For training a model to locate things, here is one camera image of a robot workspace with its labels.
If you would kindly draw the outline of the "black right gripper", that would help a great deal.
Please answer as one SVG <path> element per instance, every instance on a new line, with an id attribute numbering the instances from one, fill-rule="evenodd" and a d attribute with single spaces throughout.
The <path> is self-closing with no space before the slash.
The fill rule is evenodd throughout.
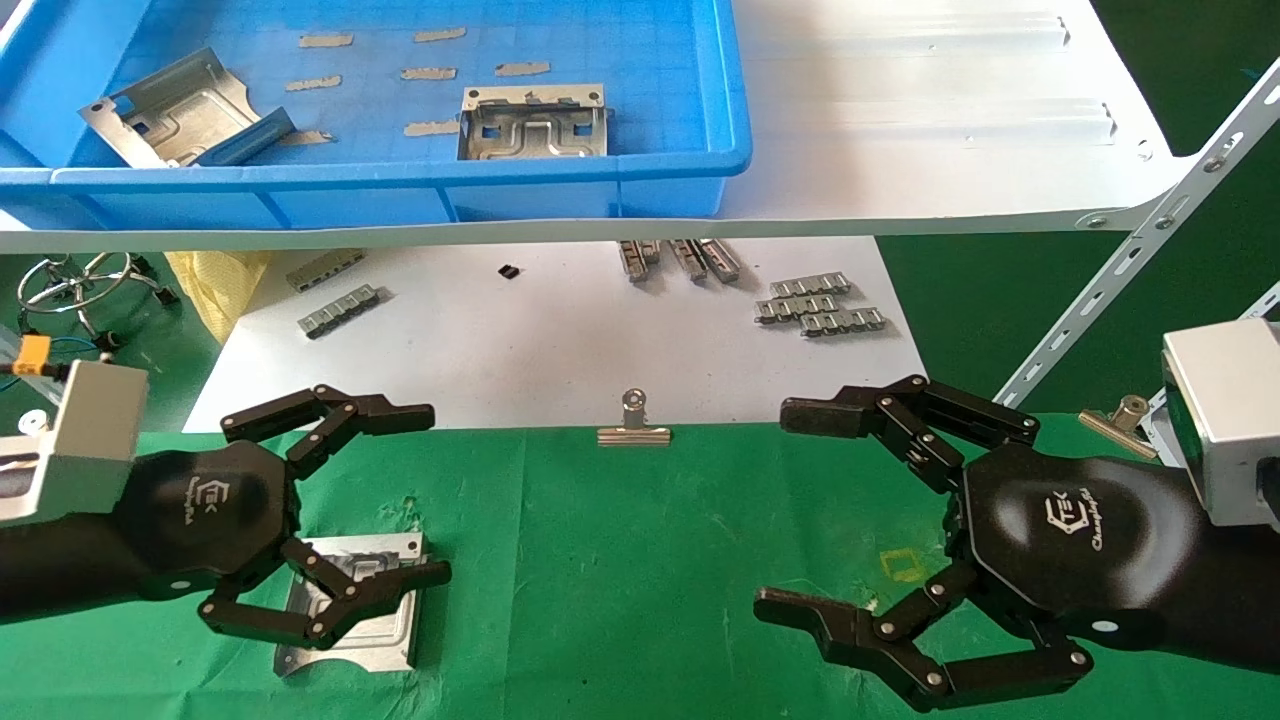
<path id="1" fill-rule="evenodd" d="M 1062 693 L 1093 669 L 1068 638 L 1115 650 L 1197 651 L 1190 592 L 1201 503 L 1169 468 L 1056 457 L 1033 416 L 923 375 L 833 397 L 786 398 L 782 430 L 873 437 L 938 495 L 957 495 L 957 555 L 883 615 L 815 594 L 756 591 L 756 619 L 808 633 L 822 659 L 878 676 L 918 712 Z M 946 441 L 992 450 L 970 462 Z M 970 600 L 1027 638 L 1019 652 L 941 662 L 916 639 Z"/>

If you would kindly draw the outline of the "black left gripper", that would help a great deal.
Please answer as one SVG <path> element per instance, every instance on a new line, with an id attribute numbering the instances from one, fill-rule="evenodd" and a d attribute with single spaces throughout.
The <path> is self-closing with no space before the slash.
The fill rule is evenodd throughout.
<path id="1" fill-rule="evenodd" d="M 383 395 L 347 395 L 320 384 L 224 416 L 221 432 L 233 442 L 224 447 L 138 457 L 125 483 L 125 547 L 142 569 L 137 596 L 165 601 L 218 585 L 198 607 L 210 630 L 329 650 L 361 621 L 396 612 L 407 593 L 447 584 L 452 568 L 443 561 L 357 580 L 292 537 L 300 529 L 294 480 L 310 478 L 356 436 L 434 425 L 430 404 L 398 406 Z M 284 460 L 256 445 L 303 427 L 311 429 Z M 238 601 L 242 589 L 255 588 L 283 560 L 329 598 L 321 612 Z"/>

